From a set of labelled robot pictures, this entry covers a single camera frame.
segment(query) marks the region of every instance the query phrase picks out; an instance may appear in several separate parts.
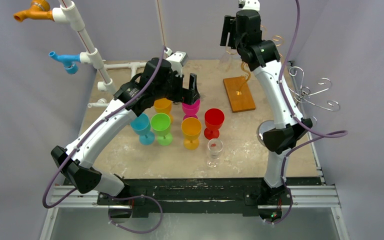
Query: blue pipe fitting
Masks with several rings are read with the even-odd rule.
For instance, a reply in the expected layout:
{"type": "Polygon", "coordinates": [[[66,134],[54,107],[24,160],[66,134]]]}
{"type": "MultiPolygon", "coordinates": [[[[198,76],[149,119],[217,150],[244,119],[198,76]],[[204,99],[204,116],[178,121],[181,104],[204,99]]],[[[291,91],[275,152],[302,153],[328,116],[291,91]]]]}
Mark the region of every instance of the blue pipe fitting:
{"type": "Polygon", "coordinates": [[[49,53],[49,57],[53,60],[62,63],[64,69],[68,74],[75,74],[79,67],[75,62],[80,62],[80,54],[78,55],[57,55],[54,51],[49,53]]]}

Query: cable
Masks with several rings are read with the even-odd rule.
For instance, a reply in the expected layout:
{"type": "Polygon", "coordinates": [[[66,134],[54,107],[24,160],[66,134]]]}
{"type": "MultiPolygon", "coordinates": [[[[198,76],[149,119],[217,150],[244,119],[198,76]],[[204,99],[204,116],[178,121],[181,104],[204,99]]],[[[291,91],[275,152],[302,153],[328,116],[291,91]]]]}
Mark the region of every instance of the cable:
{"type": "Polygon", "coordinates": [[[125,197],[125,198],[117,198],[117,197],[110,196],[106,193],[105,193],[105,195],[108,196],[109,198],[112,198],[112,200],[116,200],[116,201],[126,201],[126,200],[139,199],[139,198],[149,199],[149,200],[152,200],[154,203],[156,203],[156,205],[159,208],[159,213],[160,213],[158,223],[153,228],[146,230],[146,231],[133,230],[133,229],[127,228],[125,226],[119,225],[118,223],[115,223],[113,221],[113,219],[111,219],[110,211],[108,211],[108,219],[109,219],[108,224],[113,224],[116,227],[119,227],[123,230],[129,231],[129,232],[134,233],[134,234],[148,234],[148,233],[154,231],[155,229],[157,229],[160,226],[161,222],[163,221],[163,208],[161,207],[161,204],[157,200],[155,200],[155,198],[153,198],[153,197],[140,195],[140,196],[125,197]]]}
{"type": "Polygon", "coordinates": [[[297,33],[298,33],[298,28],[300,26],[300,15],[301,15],[301,8],[300,8],[300,2],[299,0],[295,0],[296,2],[296,26],[295,26],[295,32],[293,33],[293,38],[292,38],[292,41],[290,42],[290,47],[287,51],[287,54],[286,54],[286,57],[282,63],[282,66],[280,68],[280,73],[279,73],[279,87],[280,87],[280,91],[282,93],[282,96],[283,96],[283,99],[285,100],[286,102],[286,105],[290,111],[290,113],[292,114],[293,116],[293,119],[299,124],[301,125],[305,130],[309,131],[310,133],[312,134],[315,134],[317,135],[318,137],[316,138],[313,138],[312,140],[309,140],[309,141],[306,141],[296,147],[294,147],[293,149],[291,149],[286,155],[285,157],[283,158],[283,161],[282,161],[282,167],[281,167],[281,172],[280,172],[280,180],[282,181],[282,184],[284,186],[284,188],[286,189],[287,193],[289,194],[290,196],[290,203],[289,203],[289,208],[287,209],[285,215],[279,219],[278,221],[276,222],[273,222],[273,224],[278,224],[280,222],[282,222],[288,215],[289,213],[291,212],[291,209],[292,209],[292,205],[294,204],[294,201],[292,200],[292,193],[291,193],[291,189],[288,188],[288,186],[286,185],[286,182],[284,180],[284,177],[285,177],[285,165],[286,165],[286,160],[287,158],[289,157],[289,155],[291,155],[293,152],[295,152],[296,150],[312,143],[312,142],[315,142],[317,140],[320,140],[320,139],[323,139],[323,138],[330,138],[330,139],[333,139],[333,138],[340,138],[340,137],[343,137],[345,135],[348,134],[348,131],[347,130],[339,130],[339,131],[334,131],[334,132],[330,132],[330,133],[321,133],[321,132],[318,132],[318,131],[315,131],[315,130],[312,130],[311,128],[307,127],[306,125],[304,125],[304,123],[302,123],[295,115],[295,112],[294,112],[294,109],[292,108],[291,104],[289,103],[288,101],[288,97],[286,96],[286,93],[285,93],[285,90],[283,88],[283,84],[282,84],[282,76],[283,76],[283,72],[285,70],[285,67],[286,67],[286,63],[288,62],[288,59],[291,55],[291,52],[292,52],[292,48],[294,46],[294,43],[295,43],[295,40],[297,38],[297,33]]]}
{"type": "MultiPolygon", "coordinates": [[[[163,62],[163,58],[164,58],[164,52],[166,50],[166,46],[163,45],[163,48],[162,48],[162,54],[161,54],[161,57],[159,58],[158,60],[158,64],[156,65],[156,68],[155,68],[155,71],[152,73],[151,77],[149,78],[149,81],[145,84],[145,86],[135,95],[136,96],[140,96],[142,95],[145,90],[149,87],[149,85],[152,83],[152,81],[154,80],[155,76],[157,75],[157,72],[158,70],[160,69],[160,66],[161,66],[161,63],[163,62]]],[[[116,110],[112,111],[110,114],[108,114],[107,116],[104,117],[104,119],[109,119],[111,118],[112,116],[118,114],[120,111],[122,111],[123,109],[125,109],[127,106],[129,106],[131,103],[133,103],[133,101],[136,100],[136,98],[133,97],[132,99],[130,99],[128,102],[126,102],[123,106],[117,108],[116,110]]],[[[93,125],[93,127],[84,135],[84,137],[82,139],[80,139],[80,141],[78,142],[78,144],[76,145],[76,148],[80,148],[83,143],[88,139],[88,137],[102,124],[105,122],[104,119],[101,119],[99,120],[95,125],[93,125]]],[[[51,209],[53,207],[55,207],[56,205],[60,204],[65,198],[67,198],[72,192],[74,192],[76,190],[76,188],[72,189],[71,191],[69,191],[67,194],[65,194],[63,197],[61,197],[60,200],[56,201],[55,203],[51,204],[51,205],[48,205],[47,204],[47,197],[48,197],[48,194],[49,194],[49,191],[52,187],[52,185],[54,184],[55,182],[55,179],[57,178],[58,174],[63,170],[63,168],[66,166],[66,164],[69,162],[69,160],[73,157],[73,155],[75,154],[76,152],[76,148],[74,148],[70,154],[67,156],[67,158],[65,158],[65,160],[61,163],[61,165],[58,167],[58,170],[55,172],[55,174],[52,176],[51,180],[49,181],[48,185],[46,186],[46,189],[45,189],[45,192],[43,193],[43,197],[42,197],[42,205],[43,207],[45,207],[46,209],[51,209]]]]}

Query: orange faucet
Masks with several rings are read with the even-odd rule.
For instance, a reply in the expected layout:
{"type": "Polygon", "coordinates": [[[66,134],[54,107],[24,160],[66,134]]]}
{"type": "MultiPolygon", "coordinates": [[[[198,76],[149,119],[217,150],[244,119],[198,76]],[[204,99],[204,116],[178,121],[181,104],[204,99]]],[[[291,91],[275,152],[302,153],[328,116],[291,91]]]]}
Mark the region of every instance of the orange faucet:
{"type": "Polygon", "coordinates": [[[22,22],[24,19],[49,19],[54,20],[52,16],[51,6],[45,0],[33,0],[30,3],[30,8],[19,11],[14,14],[14,19],[22,22]]]}

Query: tabletop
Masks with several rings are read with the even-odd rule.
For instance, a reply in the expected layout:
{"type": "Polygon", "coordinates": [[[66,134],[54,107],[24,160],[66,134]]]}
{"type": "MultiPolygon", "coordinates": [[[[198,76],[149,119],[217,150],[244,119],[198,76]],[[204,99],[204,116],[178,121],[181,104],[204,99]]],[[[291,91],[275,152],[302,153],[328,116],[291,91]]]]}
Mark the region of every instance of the tabletop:
{"type": "MultiPolygon", "coordinates": [[[[111,61],[106,64],[126,63],[128,61],[111,61]]],[[[218,60],[189,60],[183,67],[184,84],[189,82],[189,74],[197,75],[197,88],[201,95],[200,109],[197,114],[203,128],[199,136],[200,145],[196,150],[188,150],[183,146],[181,123],[184,117],[181,104],[173,105],[171,114],[174,122],[171,125],[173,142],[161,146],[155,140],[151,145],[142,145],[139,136],[128,125],[103,149],[94,164],[100,170],[118,174],[130,179],[143,178],[245,178],[263,177],[267,169],[268,150],[257,139],[257,127],[264,121],[272,120],[271,111],[266,95],[252,76],[248,81],[256,109],[246,112],[232,113],[229,100],[223,85],[224,78],[241,76],[239,59],[232,60],[228,70],[221,69],[218,60]],[[220,129],[219,139],[223,142],[223,155],[217,167],[206,165],[207,143],[204,137],[204,114],[208,109],[218,108],[225,115],[220,129]]],[[[110,77],[119,88],[130,80],[131,70],[110,69],[110,77]]],[[[285,71],[288,86],[293,88],[292,80],[285,71]]],[[[111,100],[107,92],[97,89],[97,83],[102,77],[97,74],[89,103],[95,103],[101,98],[111,100]]],[[[81,132],[83,133],[105,110],[104,107],[93,107],[86,110],[81,132]]],[[[145,113],[151,118],[156,114],[154,108],[145,113]]],[[[298,141],[308,140],[307,135],[298,141]]],[[[295,151],[289,160],[286,176],[315,177],[316,164],[310,145],[295,151]]]]}

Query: wooden stand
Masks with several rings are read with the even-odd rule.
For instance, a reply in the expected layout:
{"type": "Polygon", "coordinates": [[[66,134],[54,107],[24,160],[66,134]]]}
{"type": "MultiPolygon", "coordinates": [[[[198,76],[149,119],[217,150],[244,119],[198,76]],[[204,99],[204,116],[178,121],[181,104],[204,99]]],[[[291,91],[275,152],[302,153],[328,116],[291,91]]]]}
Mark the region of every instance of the wooden stand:
{"type": "Polygon", "coordinates": [[[244,83],[244,81],[245,78],[243,76],[223,79],[232,113],[239,113],[256,109],[256,104],[254,103],[250,88],[248,87],[247,83],[244,83]]]}

